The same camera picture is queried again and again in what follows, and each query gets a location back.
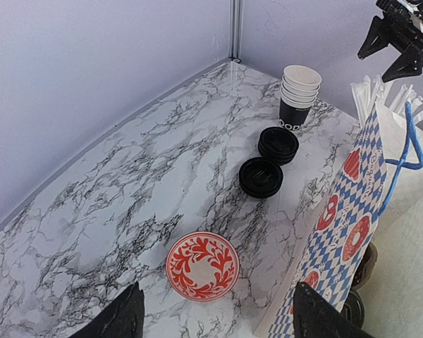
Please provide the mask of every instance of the stack of black lids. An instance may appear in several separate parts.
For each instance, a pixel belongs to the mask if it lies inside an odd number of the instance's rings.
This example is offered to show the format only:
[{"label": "stack of black lids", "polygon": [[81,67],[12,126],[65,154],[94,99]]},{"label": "stack of black lids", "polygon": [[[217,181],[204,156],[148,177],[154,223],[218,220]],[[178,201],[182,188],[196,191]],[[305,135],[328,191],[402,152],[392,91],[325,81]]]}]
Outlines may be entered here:
[{"label": "stack of black lids", "polygon": [[283,181],[280,165],[290,163],[299,149],[296,136],[283,128],[270,127],[260,134],[259,152],[240,168],[243,191],[256,199],[267,199],[279,191]]}]

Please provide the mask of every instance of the blue and white checkered bag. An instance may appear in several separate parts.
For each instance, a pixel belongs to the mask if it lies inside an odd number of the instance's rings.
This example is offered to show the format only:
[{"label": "blue and white checkered bag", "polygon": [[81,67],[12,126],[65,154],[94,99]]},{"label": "blue and white checkered bag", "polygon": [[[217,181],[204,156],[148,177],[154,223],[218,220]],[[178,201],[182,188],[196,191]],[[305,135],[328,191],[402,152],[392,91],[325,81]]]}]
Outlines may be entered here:
[{"label": "blue and white checkered bag", "polygon": [[[355,271],[385,210],[401,168],[420,169],[423,155],[407,104],[406,145],[399,161],[384,160],[381,133],[374,111],[357,136],[354,149],[337,173],[302,252],[301,261],[286,292],[269,338],[294,337],[293,293],[299,281],[307,282],[331,305],[341,310],[350,291]],[[405,161],[412,142],[419,163]],[[387,176],[386,164],[396,165],[385,201],[381,202]]]}]

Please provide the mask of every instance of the blue bag handle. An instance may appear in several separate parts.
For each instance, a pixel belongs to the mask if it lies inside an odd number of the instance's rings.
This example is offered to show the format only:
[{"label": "blue bag handle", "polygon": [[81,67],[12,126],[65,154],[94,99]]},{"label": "blue bag handle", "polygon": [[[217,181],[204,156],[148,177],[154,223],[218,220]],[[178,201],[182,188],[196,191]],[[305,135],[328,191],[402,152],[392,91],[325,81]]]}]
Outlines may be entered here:
[{"label": "blue bag handle", "polygon": [[[412,105],[410,102],[406,102],[406,125],[407,125],[407,132],[406,132],[406,140],[404,144],[403,154],[400,157],[400,160],[393,160],[393,159],[386,159],[386,163],[396,165],[395,175],[393,175],[392,183],[388,188],[388,193],[386,199],[382,203],[381,208],[379,209],[379,216],[384,213],[387,208],[387,205],[392,197],[393,190],[395,190],[396,183],[398,181],[398,177],[400,175],[400,171],[402,168],[411,169],[411,170],[419,170],[423,168],[423,150],[418,142],[417,138],[417,131],[415,130],[414,125],[414,118],[412,116]],[[414,147],[415,153],[418,157],[418,163],[410,163],[406,162],[407,154],[409,153],[409,145],[412,141],[412,146]]]}]

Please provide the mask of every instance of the red plate rim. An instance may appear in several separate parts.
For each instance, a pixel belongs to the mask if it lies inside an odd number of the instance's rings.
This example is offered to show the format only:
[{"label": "red plate rim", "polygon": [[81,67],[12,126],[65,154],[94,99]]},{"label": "red plate rim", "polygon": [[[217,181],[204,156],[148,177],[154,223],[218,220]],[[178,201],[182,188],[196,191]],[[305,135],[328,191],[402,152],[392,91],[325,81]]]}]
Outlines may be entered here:
[{"label": "red plate rim", "polygon": [[[173,285],[173,280],[171,277],[170,269],[169,269],[169,261],[172,258],[172,255],[174,255],[174,251],[178,248],[179,244],[183,243],[184,241],[187,241],[189,238],[192,237],[198,237],[200,235],[204,235],[204,236],[208,236],[208,237],[213,237],[221,242],[223,242],[226,246],[228,246],[228,248],[231,250],[231,253],[235,259],[235,275],[236,278],[232,281],[232,283],[229,285],[227,291],[223,294],[220,294],[218,296],[215,296],[214,298],[210,298],[210,299],[196,299],[196,298],[192,298],[190,296],[181,294]],[[229,293],[230,290],[232,290],[232,288],[235,286],[235,283],[238,280],[238,276],[240,275],[240,259],[238,257],[237,251],[235,250],[235,248],[233,247],[232,243],[230,243],[226,238],[222,237],[219,234],[215,234],[213,232],[208,232],[208,231],[196,231],[196,232],[191,232],[190,234],[186,234],[185,236],[181,237],[172,247],[171,250],[169,250],[168,253],[168,257],[166,258],[166,276],[168,277],[169,280],[169,284],[171,284],[171,287],[178,293],[180,294],[183,298],[186,298],[190,301],[196,301],[199,303],[206,303],[209,301],[215,301],[217,299],[220,299],[221,297],[224,297],[227,293]]]}]

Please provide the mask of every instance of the checkered pattern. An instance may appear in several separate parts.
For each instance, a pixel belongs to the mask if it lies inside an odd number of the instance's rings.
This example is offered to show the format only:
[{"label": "checkered pattern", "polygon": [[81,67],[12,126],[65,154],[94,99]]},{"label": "checkered pattern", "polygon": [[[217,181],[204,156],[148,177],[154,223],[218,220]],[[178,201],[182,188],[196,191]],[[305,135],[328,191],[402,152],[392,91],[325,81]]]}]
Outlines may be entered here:
[{"label": "checkered pattern", "polygon": [[[329,191],[329,198],[338,196],[335,219],[325,230],[320,231],[316,226],[310,234],[290,291],[269,330],[270,338],[294,336],[291,307],[295,285],[305,280],[312,271],[319,274],[315,289],[330,304],[341,310],[345,303],[355,271],[377,226],[380,198],[387,175],[376,112],[368,117],[365,127],[357,136],[354,150],[357,148],[360,148],[359,179],[356,182],[351,180],[343,167],[338,172]],[[366,215],[370,219],[369,233],[358,252],[344,261],[345,241],[357,222]]]}]

